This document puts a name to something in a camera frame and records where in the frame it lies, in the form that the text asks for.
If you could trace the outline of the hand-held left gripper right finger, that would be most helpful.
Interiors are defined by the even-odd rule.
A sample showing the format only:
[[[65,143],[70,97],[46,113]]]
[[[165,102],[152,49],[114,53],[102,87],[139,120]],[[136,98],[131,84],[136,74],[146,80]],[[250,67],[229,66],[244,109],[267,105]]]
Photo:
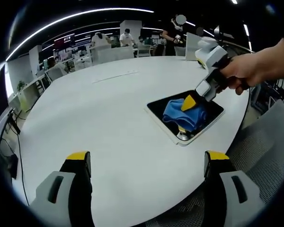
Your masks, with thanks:
[[[264,206],[259,187],[226,154],[205,152],[204,227],[245,227]]]

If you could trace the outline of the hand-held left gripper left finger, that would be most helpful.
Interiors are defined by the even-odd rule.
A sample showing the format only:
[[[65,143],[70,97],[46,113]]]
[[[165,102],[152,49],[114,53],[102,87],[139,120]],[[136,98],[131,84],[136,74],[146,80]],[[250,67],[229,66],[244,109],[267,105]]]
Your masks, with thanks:
[[[30,208],[48,227],[92,227],[90,152],[69,155],[37,187]]]

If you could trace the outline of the person's right hand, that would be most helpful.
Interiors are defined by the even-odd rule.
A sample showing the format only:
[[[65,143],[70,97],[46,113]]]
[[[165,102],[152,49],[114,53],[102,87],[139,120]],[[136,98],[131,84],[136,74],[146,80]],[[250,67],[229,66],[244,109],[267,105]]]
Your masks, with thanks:
[[[264,81],[258,53],[249,53],[232,58],[220,72],[228,80],[228,87],[241,95],[246,87],[254,87]]]

